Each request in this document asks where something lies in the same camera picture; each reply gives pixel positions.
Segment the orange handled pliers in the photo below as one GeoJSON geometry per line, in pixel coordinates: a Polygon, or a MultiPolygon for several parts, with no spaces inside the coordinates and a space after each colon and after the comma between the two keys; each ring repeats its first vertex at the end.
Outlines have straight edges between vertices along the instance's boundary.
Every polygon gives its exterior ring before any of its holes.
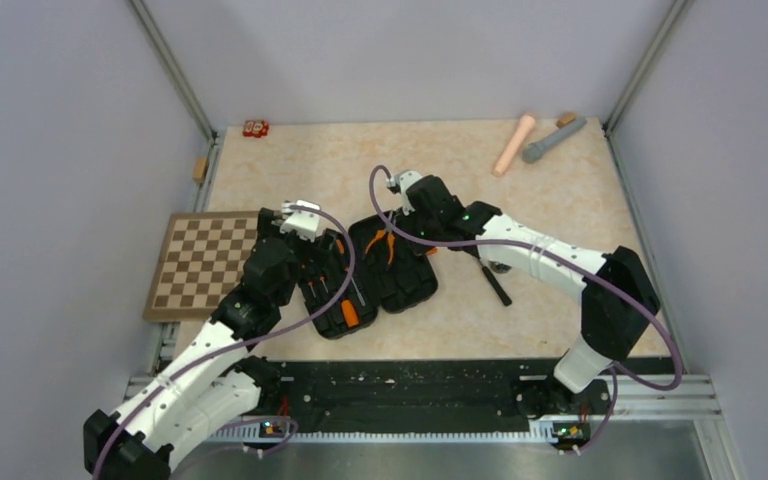
{"type": "Polygon", "coordinates": [[[364,257],[367,257],[373,250],[380,250],[384,264],[389,268],[395,260],[395,235],[387,229],[379,229],[375,232],[372,239],[364,247],[364,257]]]}

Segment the black plastic tool case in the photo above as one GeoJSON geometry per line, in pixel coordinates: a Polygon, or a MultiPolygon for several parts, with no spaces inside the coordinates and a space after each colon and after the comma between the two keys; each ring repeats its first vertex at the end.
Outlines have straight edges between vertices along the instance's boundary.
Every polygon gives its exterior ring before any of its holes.
{"type": "Polygon", "coordinates": [[[349,286],[340,299],[326,312],[313,320],[317,333],[328,340],[336,340],[372,325],[378,313],[398,314],[419,303],[430,299],[438,290],[438,280],[433,267],[425,255],[416,255],[408,246],[408,242],[395,235],[395,260],[387,268],[380,250],[373,250],[364,257],[364,247],[372,239],[375,232],[385,229],[381,219],[372,215],[352,224],[349,229],[350,240],[347,241],[337,230],[326,229],[321,234],[322,244],[328,252],[327,261],[322,264],[306,265],[313,277],[313,285],[317,299],[306,302],[304,306],[308,313],[319,310],[329,301],[343,284],[347,271],[340,259],[335,245],[335,239],[340,237],[348,253],[348,244],[355,247],[356,264],[353,274],[356,283],[363,294],[366,306],[358,302],[354,289],[349,286]],[[323,295],[317,286],[316,269],[322,269],[328,286],[328,293],[323,295]],[[344,322],[340,302],[348,299],[357,310],[360,324],[349,329],[344,322]]]}

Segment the long orange handled screwdriver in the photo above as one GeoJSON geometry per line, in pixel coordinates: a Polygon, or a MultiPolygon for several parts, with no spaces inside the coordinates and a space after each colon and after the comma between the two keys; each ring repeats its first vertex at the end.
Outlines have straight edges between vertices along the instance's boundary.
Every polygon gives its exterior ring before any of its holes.
{"type": "Polygon", "coordinates": [[[340,302],[340,307],[345,324],[349,329],[355,328],[360,324],[360,319],[352,302],[344,299],[340,302]]]}

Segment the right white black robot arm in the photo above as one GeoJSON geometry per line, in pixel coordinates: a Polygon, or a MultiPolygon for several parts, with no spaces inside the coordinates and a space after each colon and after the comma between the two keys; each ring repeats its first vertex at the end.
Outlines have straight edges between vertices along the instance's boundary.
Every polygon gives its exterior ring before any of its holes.
{"type": "Polygon", "coordinates": [[[521,270],[558,288],[581,307],[580,333],[546,380],[543,401],[572,412],[587,387],[611,363],[623,361],[656,315],[661,301],[639,255],[624,246],[603,253],[542,234],[482,201],[463,205],[441,178],[404,171],[387,181],[400,196],[396,225],[485,263],[521,270]]]}

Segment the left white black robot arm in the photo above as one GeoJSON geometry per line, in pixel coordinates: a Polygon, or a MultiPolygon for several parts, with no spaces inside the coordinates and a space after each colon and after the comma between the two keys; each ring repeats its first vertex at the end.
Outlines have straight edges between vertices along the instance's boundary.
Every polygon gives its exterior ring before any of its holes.
{"type": "Polygon", "coordinates": [[[277,219],[267,222],[277,234],[256,243],[241,282],[190,345],[112,413],[97,410],[85,421],[84,464],[92,478],[173,479],[184,472],[187,457],[233,419],[246,424],[246,414],[277,407],[280,376],[252,350],[323,316],[349,286],[343,282],[319,309],[278,327],[303,268],[293,243],[313,243],[321,220],[347,232],[316,204],[285,203],[277,219]]]}

